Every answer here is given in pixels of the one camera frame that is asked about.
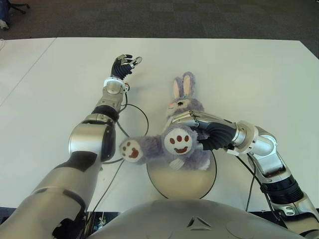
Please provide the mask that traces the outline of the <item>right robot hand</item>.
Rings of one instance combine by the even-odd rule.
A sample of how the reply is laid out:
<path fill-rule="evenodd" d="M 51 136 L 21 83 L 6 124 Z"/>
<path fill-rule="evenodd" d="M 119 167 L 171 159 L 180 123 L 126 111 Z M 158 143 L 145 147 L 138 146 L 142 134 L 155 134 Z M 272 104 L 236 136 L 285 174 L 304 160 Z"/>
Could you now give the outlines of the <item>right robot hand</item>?
<path fill-rule="evenodd" d="M 181 123 L 206 132 L 208 138 L 199 140 L 196 146 L 197 149 L 201 150 L 217 150 L 227 147 L 233 142 L 238 131 L 237 125 L 234 122 L 195 110 L 171 116 L 168 119 L 168 123 Z"/>

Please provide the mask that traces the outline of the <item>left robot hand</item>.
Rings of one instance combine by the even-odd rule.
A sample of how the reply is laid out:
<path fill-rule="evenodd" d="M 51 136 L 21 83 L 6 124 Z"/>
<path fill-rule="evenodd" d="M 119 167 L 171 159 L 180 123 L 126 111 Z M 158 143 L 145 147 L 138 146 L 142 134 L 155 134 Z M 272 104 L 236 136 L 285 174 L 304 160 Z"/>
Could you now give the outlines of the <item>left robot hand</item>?
<path fill-rule="evenodd" d="M 142 62 L 142 57 L 133 58 L 132 55 L 122 54 L 116 57 L 112 69 L 111 77 L 116 77 L 124 80 L 129 74 L 132 74 L 132 70 Z"/>

